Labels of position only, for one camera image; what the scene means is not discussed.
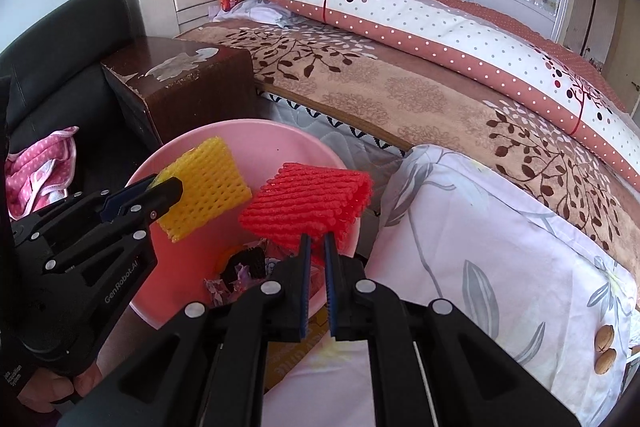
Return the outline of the person's left hand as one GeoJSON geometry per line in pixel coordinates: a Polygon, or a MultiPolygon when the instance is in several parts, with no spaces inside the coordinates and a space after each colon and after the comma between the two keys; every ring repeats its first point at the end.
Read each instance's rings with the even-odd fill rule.
{"type": "Polygon", "coordinates": [[[72,381],[47,369],[38,369],[17,400],[29,410],[50,413],[54,410],[53,403],[66,400],[74,392],[85,397],[102,379],[101,369],[96,363],[92,363],[84,373],[72,381]]]}

